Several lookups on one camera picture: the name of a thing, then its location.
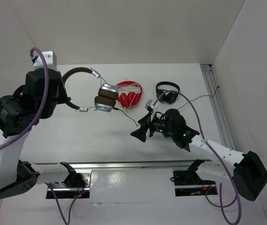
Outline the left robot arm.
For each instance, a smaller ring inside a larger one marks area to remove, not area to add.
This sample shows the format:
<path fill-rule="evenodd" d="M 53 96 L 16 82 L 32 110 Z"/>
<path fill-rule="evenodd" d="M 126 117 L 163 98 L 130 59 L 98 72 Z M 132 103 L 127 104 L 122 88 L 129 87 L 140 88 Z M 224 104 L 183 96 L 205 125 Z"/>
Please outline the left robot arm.
<path fill-rule="evenodd" d="M 25 84 L 0 98 L 0 200 L 21 195 L 35 185 L 61 183 L 83 187 L 82 174 L 67 162 L 31 164 L 21 161 L 25 139 L 40 119 L 48 119 L 59 104 L 70 100 L 59 71 L 30 71 Z"/>

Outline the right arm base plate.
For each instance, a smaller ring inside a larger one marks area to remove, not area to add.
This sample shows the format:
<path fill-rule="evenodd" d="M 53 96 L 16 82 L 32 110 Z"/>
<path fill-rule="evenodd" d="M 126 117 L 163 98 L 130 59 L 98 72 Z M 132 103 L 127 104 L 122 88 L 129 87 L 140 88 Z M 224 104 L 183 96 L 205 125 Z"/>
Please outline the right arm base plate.
<path fill-rule="evenodd" d="M 210 188 L 215 185 L 214 181 L 202 180 L 195 172 L 190 171 L 173 171 L 173 176 L 170 181 L 175 186 L 196 186 L 200 185 L 203 188 Z"/>

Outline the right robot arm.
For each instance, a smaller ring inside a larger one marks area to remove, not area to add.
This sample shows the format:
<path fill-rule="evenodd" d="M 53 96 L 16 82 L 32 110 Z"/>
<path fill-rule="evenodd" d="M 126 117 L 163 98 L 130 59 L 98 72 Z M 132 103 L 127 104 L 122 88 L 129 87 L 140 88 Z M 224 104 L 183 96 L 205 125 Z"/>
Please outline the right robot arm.
<path fill-rule="evenodd" d="M 237 192 L 249 201 L 255 201 L 267 184 L 267 170 L 253 151 L 247 153 L 229 149 L 204 138 L 187 126 L 177 109 L 169 109 L 160 117 L 148 113 L 138 121 L 139 129 L 130 135 L 145 142 L 154 133 L 170 137 L 177 147 L 211 160 L 197 159 L 188 169 L 188 179 L 193 184 L 202 180 L 235 184 Z"/>

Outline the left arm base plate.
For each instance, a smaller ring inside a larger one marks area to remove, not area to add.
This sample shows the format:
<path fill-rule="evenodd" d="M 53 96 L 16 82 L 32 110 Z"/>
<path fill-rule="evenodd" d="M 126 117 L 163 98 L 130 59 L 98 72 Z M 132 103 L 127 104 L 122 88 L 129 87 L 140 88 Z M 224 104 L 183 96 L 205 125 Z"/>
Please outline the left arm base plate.
<path fill-rule="evenodd" d="M 76 195 L 79 199 L 88 199 L 90 198 L 91 176 L 91 170 L 79 170 L 70 184 L 61 182 L 51 182 L 49 184 L 57 199 L 73 199 Z"/>

